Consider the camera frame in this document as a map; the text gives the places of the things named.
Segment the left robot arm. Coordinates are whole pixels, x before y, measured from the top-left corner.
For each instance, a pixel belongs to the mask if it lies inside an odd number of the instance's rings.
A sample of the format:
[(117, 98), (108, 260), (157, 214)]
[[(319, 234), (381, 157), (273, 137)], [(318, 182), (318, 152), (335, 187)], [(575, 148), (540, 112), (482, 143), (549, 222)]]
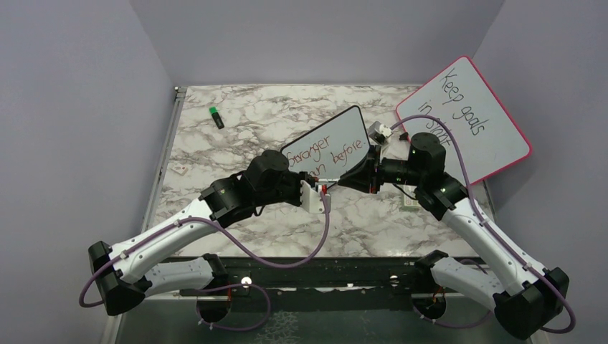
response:
[(80, 306), (103, 305), (114, 316), (152, 295), (183, 289), (203, 289), (211, 295), (222, 291), (227, 274), (213, 254), (180, 263), (165, 260), (217, 232), (234, 241), (227, 227), (259, 216), (271, 204), (290, 204), (328, 216), (331, 199), (326, 188), (310, 174), (292, 172), (289, 167), (282, 153), (266, 150), (245, 170), (214, 181), (198, 198), (152, 229), (112, 245), (94, 243), (88, 249), (92, 277), (80, 293)]

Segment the black framed small whiteboard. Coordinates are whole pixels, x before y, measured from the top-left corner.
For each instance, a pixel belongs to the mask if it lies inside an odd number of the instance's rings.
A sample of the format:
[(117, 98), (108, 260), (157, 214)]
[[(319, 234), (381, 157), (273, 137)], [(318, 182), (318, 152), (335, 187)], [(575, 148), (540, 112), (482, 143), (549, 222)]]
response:
[(283, 146), (289, 170), (337, 179), (360, 163), (369, 150), (361, 108), (351, 106)]

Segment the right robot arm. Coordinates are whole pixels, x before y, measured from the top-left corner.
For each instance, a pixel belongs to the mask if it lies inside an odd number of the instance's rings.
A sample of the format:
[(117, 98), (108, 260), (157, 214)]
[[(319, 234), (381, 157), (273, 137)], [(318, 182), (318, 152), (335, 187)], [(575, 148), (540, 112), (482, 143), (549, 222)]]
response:
[(410, 143), (406, 160), (382, 158), (380, 146), (370, 147), (338, 185), (366, 194), (385, 183), (414, 186), (420, 206), (459, 234), (493, 272), (484, 274), (436, 250), (416, 262), (415, 285), (425, 292), (447, 287), (469, 297), (519, 340), (544, 330), (564, 308), (567, 274), (527, 255), (480, 210), (472, 193), (445, 172), (446, 150), (436, 135), (417, 133)]

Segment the red whiteboard marker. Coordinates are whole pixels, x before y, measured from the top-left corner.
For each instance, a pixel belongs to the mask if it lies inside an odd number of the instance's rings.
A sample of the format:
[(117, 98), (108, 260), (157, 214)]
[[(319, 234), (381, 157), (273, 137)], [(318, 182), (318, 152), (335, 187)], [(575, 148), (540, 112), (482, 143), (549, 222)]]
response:
[(339, 180), (336, 178), (318, 178), (316, 180), (316, 183), (322, 184), (322, 185), (333, 185), (333, 184), (337, 184), (338, 182), (339, 182)]

